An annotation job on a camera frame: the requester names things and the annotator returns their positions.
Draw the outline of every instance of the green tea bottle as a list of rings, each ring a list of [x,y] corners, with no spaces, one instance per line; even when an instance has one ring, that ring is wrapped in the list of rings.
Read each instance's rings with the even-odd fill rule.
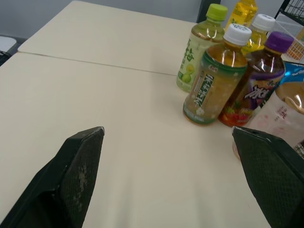
[[[177,86],[182,90],[190,92],[205,50],[223,40],[224,29],[221,23],[225,20],[227,10],[225,6],[210,4],[207,20],[192,28],[176,80]]]
[[[217,119],[246,71],[247,60],[241,48],[250,36],[247,27],[230,24],[224,42],[205,51],[199,74],[183,106],[183,113],[191,122],[206,125]]]

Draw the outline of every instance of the juice bottle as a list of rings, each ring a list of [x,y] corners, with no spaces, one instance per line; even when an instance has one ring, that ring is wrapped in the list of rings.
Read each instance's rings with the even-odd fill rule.
[[[263,50],[248,54],[247,71],[223,108],[219,120],[228,126],[245,125],[252,112],[273,91],[285,74],[281,58],[293,42],[282,32],[272,32]]]
[[[262,50],[267,40],[267,32],[274,27],[276,19],[265,14],[258,14],[254,19],[250,29],[252,31],[251,38],[246,46],[243,46],[242,52],[247,55],[250,52]]]
[[[228,29],[231,23],[249,27],[256,12],[257,5],[255,0],[240,0],[234,8],[225,30]]]
[[[199,73],[183,105],[183,113],[190,121],[204,125],[216,120],[246,71],[247,60],[241,48],[250,36],[250,29],[230,24],[224,42],[205,51]]]
[[[304,82],[285,82],[271,94],[248,128],[273,134],[295,147],[304,139]]]
[[[182,90],[190,92],[204,51],[223,40],[224,29],[221,23],[225,20],[227,11],[225,6],[210,4],[207,20],[192,28],[176,79],[177,86]]]

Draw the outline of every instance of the white bottle cap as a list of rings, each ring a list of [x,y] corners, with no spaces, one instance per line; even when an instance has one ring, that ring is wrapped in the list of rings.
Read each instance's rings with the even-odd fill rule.
[[[267,16],[265,14],[258,14],[255,18],[255,20],[252,23],[252,26],[263,30],[263,31],[271,31],[272,28],[274,27],[276,22],[276,19]]]
[[[230,24],[225,32],[224,39],[230,43],[244,46],[251,37],[251,30],[239,24]]]

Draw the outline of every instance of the wire rack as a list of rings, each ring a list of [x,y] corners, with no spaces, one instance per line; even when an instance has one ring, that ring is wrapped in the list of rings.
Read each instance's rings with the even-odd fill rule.
[[[285,0],[281,13],[304,25],[304,0]]]

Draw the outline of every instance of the green bottle cap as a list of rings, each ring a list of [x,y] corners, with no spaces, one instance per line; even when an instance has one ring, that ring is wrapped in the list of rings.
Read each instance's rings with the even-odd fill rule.
[[[225,20],[228,8],[219,4],[210,4],[206,17],[214,20]]]

